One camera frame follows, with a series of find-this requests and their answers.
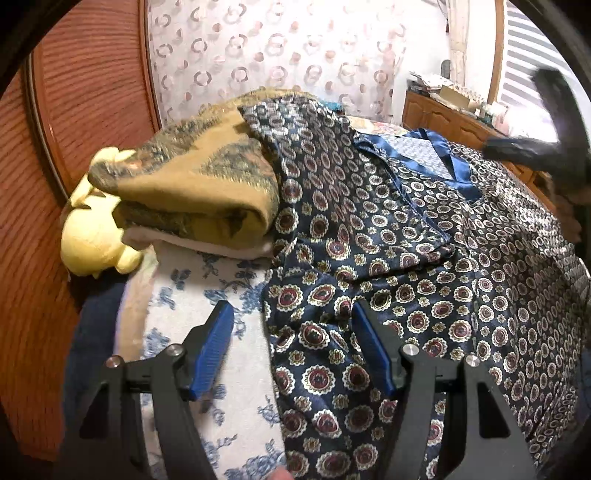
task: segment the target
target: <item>striped blind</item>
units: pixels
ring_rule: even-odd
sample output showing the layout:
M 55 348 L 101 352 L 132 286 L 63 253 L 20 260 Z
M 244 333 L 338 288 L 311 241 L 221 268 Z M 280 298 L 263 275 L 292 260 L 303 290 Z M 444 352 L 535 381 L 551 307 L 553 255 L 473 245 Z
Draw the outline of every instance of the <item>striped blind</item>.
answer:
M 559 69 L 570 79 L 576 79 L 564 58 L 545 35 L 521 11 L 507 1 L 505 16 L 505 54 L 498 100 L 527 109 L 528 116 L 551 130 L 551 119 L 531 81 L 534 70 L 541 66 Z M 536 137 L 535 132 L 523 132 Z

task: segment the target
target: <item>beige curtain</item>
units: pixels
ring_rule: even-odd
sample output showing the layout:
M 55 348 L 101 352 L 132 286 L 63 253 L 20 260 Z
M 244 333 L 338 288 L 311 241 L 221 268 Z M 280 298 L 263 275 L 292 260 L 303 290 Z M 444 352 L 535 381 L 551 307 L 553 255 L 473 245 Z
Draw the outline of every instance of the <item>beige curtain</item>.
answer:
M 163 123 L 260 86 L 306 90 L 349 115 L 388 121 L 405 51 L 400 3 L 152 0 Z
M 449 23 L 449 49 L 452 64 L 452 82 L 466 84 L 466 46 L 470 24 L 470 0 L 447 0 Z

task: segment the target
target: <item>metal screw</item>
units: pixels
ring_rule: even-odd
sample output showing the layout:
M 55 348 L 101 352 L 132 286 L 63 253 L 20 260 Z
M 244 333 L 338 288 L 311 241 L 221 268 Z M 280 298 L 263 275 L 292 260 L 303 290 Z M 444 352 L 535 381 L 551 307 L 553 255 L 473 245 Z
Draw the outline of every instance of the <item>metal screw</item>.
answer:
M 123 363 L 123 359 L 119 355 L 113 355 L 106 360 L 105 365 L 109 368 L 117 368 L 121 363 Z
M 418 353 L 420 352 L 420 350 L 414 343 L 407 343 L 402 347 L 402 351 L 410 356 L 418 355 Z
M 166 347 L 166 354 L 170 356 L 179 356 L 184 352 L 184 348 L 179 343 L 172 343 Z
M 471 367 L 478 367 L 478 365 L 480 365 L 480 360 L 476 355 L 470 354 L 466 357 L 466 363 Z

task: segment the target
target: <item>wooden dresser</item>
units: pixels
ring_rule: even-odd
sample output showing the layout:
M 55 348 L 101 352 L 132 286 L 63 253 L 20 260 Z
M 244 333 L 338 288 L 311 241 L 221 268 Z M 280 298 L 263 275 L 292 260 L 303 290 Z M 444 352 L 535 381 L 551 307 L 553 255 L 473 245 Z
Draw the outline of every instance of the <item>wooden dresser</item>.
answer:
M 475 150 L 482 150 L 484 142 L 490 137 L 502 137 L 503 134 L 456 110 L 436 102 L 432 98 L 407 91 L 402 113 L 402 126 L 409 130 L 419 127 L 428 128 L 444 136 L 449 141 L 461 143 Z M 503 162 L 527 187 L 552 211 L 554 205 L 541 191 L 544 185 L 543 174 L 521 165 Z

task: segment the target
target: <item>plush toy head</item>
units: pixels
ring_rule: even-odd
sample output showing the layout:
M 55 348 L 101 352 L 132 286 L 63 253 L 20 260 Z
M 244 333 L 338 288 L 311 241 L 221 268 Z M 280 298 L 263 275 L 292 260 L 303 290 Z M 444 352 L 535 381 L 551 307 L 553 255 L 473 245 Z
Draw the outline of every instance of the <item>plush toy head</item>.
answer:
M 99 150 L 91 164 L 97 161 L 124 160 L 134 150 L 119 151 L 116 147 Z M 123 230 L 112 217 L 119 197 L 109 195 L 82 178 L 72 196 L 69 213 L 61 233 L 61 260 L 74 275 L 93 275 L 115 267 L 120 273 L 136 269 L 142 253 L 121 243 Z

